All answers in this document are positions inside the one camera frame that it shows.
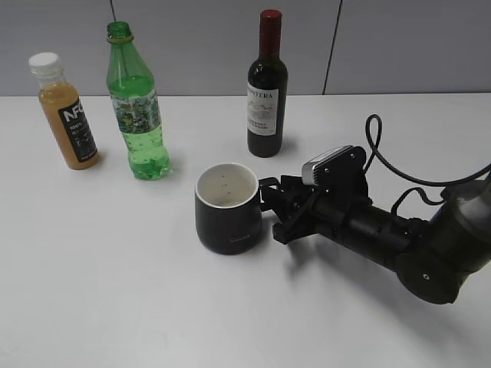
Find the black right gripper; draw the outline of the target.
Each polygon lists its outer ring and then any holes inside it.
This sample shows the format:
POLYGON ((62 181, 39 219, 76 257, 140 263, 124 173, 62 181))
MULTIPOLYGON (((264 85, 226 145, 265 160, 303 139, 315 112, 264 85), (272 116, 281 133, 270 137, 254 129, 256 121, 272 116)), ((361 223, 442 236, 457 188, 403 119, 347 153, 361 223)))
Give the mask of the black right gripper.
POLYGON ((273 238, 282 244, 322 235, 340 245, 354 245, 361 237, 356 228, 368 227, 374 209, 363 171, 353 184, 343 187, 306 186, 300 176, 281 175, 280 179, 260 179, 259 189, 262 211, 273 211, 279 219, 272 232, 273 238), (267 204, 294 201, 304 202, 294 208, 267 204))

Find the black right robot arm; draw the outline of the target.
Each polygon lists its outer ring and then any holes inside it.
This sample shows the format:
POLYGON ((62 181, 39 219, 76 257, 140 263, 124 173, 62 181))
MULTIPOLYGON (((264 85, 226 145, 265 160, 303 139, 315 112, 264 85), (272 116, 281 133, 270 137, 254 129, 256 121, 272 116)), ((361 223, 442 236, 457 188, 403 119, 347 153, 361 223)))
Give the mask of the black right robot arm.
POLYGON ((262 210, 279 221, 273 237, 287 245, 321 235, 394 272, 412 294, 452 304, 466 279, 490 262, 490 182, 446 187, 429 221, 374 206, 361 164, 323 164, 312 179, 259 182, 262 210))

